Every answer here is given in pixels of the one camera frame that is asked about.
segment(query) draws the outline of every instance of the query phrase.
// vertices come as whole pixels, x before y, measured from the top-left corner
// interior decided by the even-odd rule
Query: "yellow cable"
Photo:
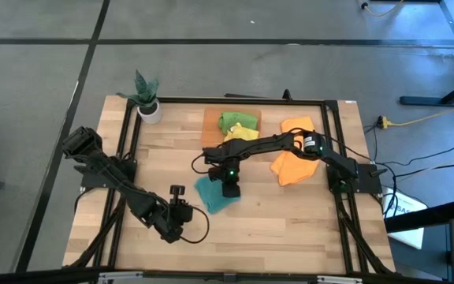
[[[392,12],[396,7],[398,7],[400,4],[402,4],[404,0],[400,0],[397,4],[395,4],[395,6],[393,8],[391,8],[390,10],[384,12],[384,13],[381,13],[381,14],[376,14],[376,13],[372,13],[372,11],[369,9],[369,6],[365,6],[365,10],[371,15],[371,16],[374,16],[374,17],[383,17],[384,15]]]
[[[416,119],[414,121],[408,121],[408,122],[404,122],[404,123],[393,123],[393,122],[387,120],[386,121],[386,125],[387,126],[406,126],[406,125],[410,125],[410,124],[413,124],[413,123],[416,123],[416,122],[424,121],[424,120],[427,120],[427,119],[430,119],[430,118],[435,118],[435,117],[438,117],[439,115],[442,115],[442,114],[449,114],[449,113],[452,113],[453,111],[454,111],[454,109],[451,109],[451,110],[440,112],[438,114],[432,114],[432,115],[424,117],[424,118],[420,118],[420,119]]]

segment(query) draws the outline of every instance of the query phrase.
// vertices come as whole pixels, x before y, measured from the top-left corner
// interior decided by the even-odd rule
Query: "black cable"
[[[204,234],[204,237],[201,237],[198,241],[190,241],[190,240],[188,240],[188,239],[186,239],[184,237],[180,237],[180,239],[182,239],[183,241],[186,241],[189,244],[198,244],[201,241],[204,241],[204,239],[206,239],[206,237],[210,233],[210,219],[208,218],[208,215],[204,211],[202,211],[201,209],[199,209],[199,208],[197,208],[195,206],[192,206],[192,205],[190,207],[192,207],[193,209],[203,213],[204,218],[206,218],[206,233]]]
[[[334,138],[332,138],[332,137],[330,137],[330,136],[328,136],[328,138],[330,138],[332,141],[338,143],[339,145],[344,146],[345,148],[347,148],[347,149],[348,149],[349,151],[351,151],[352,153],[357,154],[357,155],[359,155],[359,156],[362,157],[362,158],[368,159],[369,161],[372,161],[372,162],[374,161],[374,160],[372,160],[371,158],[367,157],[366,155],[359,154],[357,151],[355,151],[355,150],[351,149],[350,147],[346,146],[344,143],[341,143],[341,142],[339,142],[338,140],[336,140],[336,139],[334,139]]]
[[[200,172],[200,171],[196,170],[195,167],[194,167],[195,161],[197,161],[197,159],[199,159],[199,158],[201,158],[203,156],[204,156],[204,154],[198,155],[197,157],[195,157],[195,159],[192,160],[192,163],[190,164],[190,167],[192,168],[193,171],[195,171],[196,174],[207,174],[208,173],[207,171],[206,172]]]
[[[368,134],[369,132],[371,132],[373,129],[376,128],[376,126],[378,126],[378,121],[376,121],[373,125],[368,125],[368,126],[364,126],[363,129],[363,134]]]
[[[395,217],[396,213],[397,213],[397,208],[399,207],[399,197],[395,194],[395,193],[388,193],[388,194],[385,194],[383,195],[383,197],[387,197],[387,196],[392,196],[392,199],[395,200],[395,208],[393,209],[393,216],[392,217]],[[385,212],[383,212],[383,218],[386,219],[386,214],[388,213],[388,211],[390,210],[391,206],[388,206],[385,210]]]
[[[423,202],[423,201],[422,201],[421,199],[419,199],[418,197],[412,196],[411,194],[407,194],[405,191],[403,191],[403,190],[400,189],[400,188],[398,188],[397,191],[400,192],[400,193],[402,193],[402,194],[404,194],[405,196],[410,197],[410,198],[412,198],[412,199],[418,201],[419,203],[421,203],[421,204],[423,204],[423,205],[429,207],[425,202]]]
[[[445,169],[445,168],[449,168],[449,167],[454,167],[454,164],[452,164],[452,165],[446,165],[446,166],[437,166],[437,167],[433,168],[432,170],[436,170],[436,169]],[[420,170],[415,170],[415,171],[412,171],[412,172],[407,173],[407,174],[398,174],[398,175],[396,175],[396,178],[398,178],[398,177],[399,177],[399,178],[400,178],[400,177],[405,177],[405,176],[412,175],[412,174],[417,174],[417,173],[419,173],[419,172],[421,172],[421,171],[424,171],[424,170],[428,170],[428,168],[426,168],[426,169],[420,169]]]
[[[387,166],[386,164],[384,163],[378,163],[378,165],[382,165],[384,167],[386,167],[390,173],[392,173],[392,180],[393,180],[393,195],[392,195],[392,198],[390,199],[390,201],[388,202],[388,206],[385,210],[385,212],[383,212],[383,215],[386,215],[386,213],[388,212],[388,210],[392,207],[393,205],[393,202],[396,201],[396,193],[397,193],[397,176],[395,175],[395,172],[392,170],[392,168],[390,166]]]
[[[89,193],[91,191],[91,189],[85,189],[85,191],[83,191],[82,193],[80,193],[79,196],[76,197],[75,199],[75,213],[76,213],[76,208],[78,207],[78,202],[80,201],[80,198],[82,198],[82,196],[84,196],[85,194]]]
[[[394,161],[390,161],[390,162],[384,162],[384,163],[394,163],[394,164],[397,164],[397,165],[400,165],[400,166],[409,166],[412,162],[414,161],[417,161],[417,160],[420,160],[420,159],[427,159],[427,158],[431,158],[431,157],[435,157],[437,155],[441,155],[441,154],[444,154],[444,153],[448,153],[450,151],[453,151],[454,150],[454,147],[451,148],[451,149],[448,149],[448,150],[445,150],[445,151],[440,151],[438,153],[435,153],[435,154],[432,154],[432,155],[427,155],[427,156],[424,156],[424,157],[418,157],[418,158],[414,158],[414,159],[411,159],[409,161],[409,163],[399,163],[399,162],[394,162]]]
[[[299,149],[303,150],[303,143],[300,141],[295,141],[294,143],[299,143]]]
[[[378,157],[378,137],[376,136],[376,126],[373,127],[373,132],[374,132],[374,161],[376,161],[376,158]]]

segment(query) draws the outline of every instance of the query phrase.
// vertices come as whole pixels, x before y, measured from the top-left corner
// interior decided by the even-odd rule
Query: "potted plant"
[[[117,93],[122,98],[131,99],[137,106],[138,114],[145,123],[155,124],[162,118],[162,109],[157,99],[158,80],[153,79],[146,82],[140,72],[136,70],[136,83],[135,95],[124,95],[120,92]]]

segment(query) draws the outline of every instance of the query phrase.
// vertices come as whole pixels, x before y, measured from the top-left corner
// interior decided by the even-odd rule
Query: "orange cloth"
[[[291,118],[281,123],[281,131],[288,132],[290,129],[300,127],[306,130],[314,130],[313,122],[309,117]],[[302,136],[296,136],[295,141],[303,143]],[[299,159],[291,152],[284,152],[279,155],[271,164],[270,169],[278,177],[281,186],[295,184],[314,174],[318,167],[318,161]]]

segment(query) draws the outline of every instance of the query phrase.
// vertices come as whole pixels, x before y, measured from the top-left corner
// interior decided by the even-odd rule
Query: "cable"
[[[436,166],[436,167],[434,167],[434,168],[432,168],[432,169],[415,170],[415,171],[412,171],[412,172],[407,173],[407,174],[398,174],[398,175],[396,175],[396,177],[397,177],[397,178],[398,178],[398,177],[400,178],[400,177],[405,177],[405,176],[412,175],[412,174],[421,173],[421,172],[427,171],[427,170],[438,170],[438,169],[445,169],[445,168],[449,168],[449,167],[454,167],[454,164],[452,164],[452,165],[445,165],[445,166]]]
[[[393,192],[383,195],[383,198],[385,198],[387,196],[392,196],[390,201],[395,199],[395,208],[393,208],[393,216],[392,216],[392,217],[395,217],[395,215],[397,213],[397,208],[399,207],[399,197]],[[385,212],[383,212],[383,218],[386,219],[386,214],[388,213],[388,211],[390,211],[390,208],[392,208],[392,206],[390,206],[390,204],[389,204],[389,206],[386,208]]]
[[[89,193],[90,191],[91,191],[91,189],[85,189],[85,191],[83,191],[82,193],[80,193],[79,196],[76,197],[76,199],[75,199],[75,207],[74,207],[74,208],[75,208],[75,209],[74,209],[75,211],[74,211],[74,213],[76,213],[76,208],[78,207],[78,202],[80,201],[80,198],[81,198],[82,196],[84,196],[85,194]]]
[[[206,237],[210,233],[210,219],[208,218],[208,215],[206,213],[204,213],[204,211],[202,211],[201,209],[199,209],[199,208],[197,208],[195,206],[192,206],[192,205],[190,207],[192,207],[193,209],[203,213],[204,218],[206,218],[206,233],[204,234],[204,237],[201,237],[198,241],[190,241],[190,240],[188,240],[188,239],[186,239],[184,237],[180,237],[180,239],[182,239],[183,241],[186,241],[189,244],[198,244],[201,241],[204,241],[204,239],[206,239]]]
[[[406,125],[410,125],[410,124],[413,124],[413,123],[416,123],[416,122],[420,122],[420,121],[425,121],[427,119],[430,119],[430,118],[435,118],[435,117],[438,117],[440,115],[443,115],[443,114],[449,114],[449,113],[452,113],[454,111],[454,109],[451,109],[451,110],[447,110],[447,111],[443,111],[443,112],[440,112],[440,113],[437,113],[437,114],[432,114],[432,115],[429,115],[427,117],[424,117],[424,118],[420,118],[420,119],[415,119],[413,121],[408,121],[408,122],[404,122],[404,123],[394,123],[394,122],[391,122],[389,120],[386,119],[386,117],[383,117],[383,125],[384,126],[406,126]]]
[[[360,6],[362,7],[362,9],[365,9],[371,16],[374,16],[374,17],[383,17],[384,15],[392,12],[396,7],[398,7],[400,4],[402,4],[402,2],[404,2],[404,0],[400,0],[397,4],[395,4],[395,6],[393,8],[391,8],[390,10],[384,12],[384,13],[381,13],[381,14],[376,14],[376,13],[372,13],[372,11],[369,9],[368,7],[368,4],[366,2],[362,2],[361,0],[359,0],[359,3],[360,3]]]
[[[195,161],[197,161],[197,159],[199,159],[199,158],[201,158],[203,156],[204,156],[204,154],[198,155],[197,157],[195,157],[195,159],[192,160],[192,163],[190,164],[190,166],[192,167],[192,170],[195,171],[196,174],[207,174],[208,173],[207,171],[206,172],[200,172],[200,171],[196,170],[195,167],[194,167]]]
[[[374,127],[376,127],[375,125],[368,125],[368,126],[364,126],[363,129],[363,134],[368,134],[372,129],[374,129]]]
[[[427,171],[429,171],[429,170],[433,170],[433,169],[436,169],[436,168],[442,168],[442,166],[445,166],[447,163],[451,162],[452,160],[454,160],[454,157],[451,158],[450,160],[444,162],[444,163],[441,163],[441,164],[437,165],[437,166],[432,166],[432,167],[427,168],[427,169],[418,170],[418,171],[416,171],[416,172],[414,172],[414,173],[411,173],[411,176],[406,177],[405,179],[403,179],[403,180],[401,180],[401,181],[406,181],[406,180],[409,179],[409,178],[413,178],[416,174],[425,173],[425,172],[427,172]]]
[[[378,157],[378,137],[376,136],[376,126],[373,127],[373,132],[374,132],[374,161],[376,161],[376,158]]]
[[[397,177],[395,175],[395,172],[392,170],[392,168],[390,166],[387,166],[385,165],[384,163],[378,163],[378,165],[382,165],[384,167],[386,167],[391,173],[392,173],[392,181],[393,181],[393,196],[392,198],[390,199],[390,201],[388,202],[388,207],[386,209],[386,211],[383,213],[383,215],[386,215],[386,213],[388,212],[388,208],[391,208],[392,205],[393,205],[393,202],[395,201],[396,199],[396,193],[397,193]]]
[[[400,165],[400,166],[409,166],[412,162],[414,161],[417,161],[417,160],[420,160],[420,159],[427,159],[427,158],[431,158],[431,157],[435,157],[437,155],[441,155],[441,154],[444,154],[444,153],[448,153],[450,151],[453,151],[454,150],[454,147],[451,148],[451,149],[448,149],[448,150],[445,150],[445,151],[440,151],[438,153],[435,153],[435,154],[432,154],[432,155],[428,155],[428,156],[424,156],[424,157],[419,157],[419,158],[414,158],[414,159],[411,159],[409,161],[409,163],[399,163],[399,162],[384,162],[384,163],[394,163],[394,164],[397,164],[397,165]]]
[[[326,136],[326,137],[328,137],[328,138],[331,139],[332,141],[338,143],[339,145],[344,146],[345,148],[347,148],[349,151],[353,152],[354,154],[357,154],[358,156],[360,156],[360,157],[362,157],[362,158],[365,158],[365,159],[368,159],[368,160],[371,161],[371,162],[374,162],[373,159],[367,157],[366,155],[362,155],[362,154],[358,153],[357,151],[355,151],[355,150],[351,149],[350,147],[346,146],[344,143],[339,142],[339,141],[336,140],[335,138],[332,138],[332,137],[330,137],[330,136]]]
[[[386,188],[389,188],[389,189],[392,188],[391,186],[388,186],[388,185],[382,185],[382,186],[385,186]],[[400,192],[400,193],[402,193],[402,194],[404,194],[404,195],[407,196],[407,197],[410,197],[410,198],[412,198],[412,199],[414,199],[414,200],[416,200],[416,201],[422,203],[423,205],[425,205],[425,206],[427,206],[427,207],[430,207],[430,206],[428,206],[425,202],[423,202],[421,199],[419,199],[418,197],[412,196],[411,194],[407,194],[405,191],[403,191],[403,190],[400,189],[400,188],[398,188],[397,191]]]

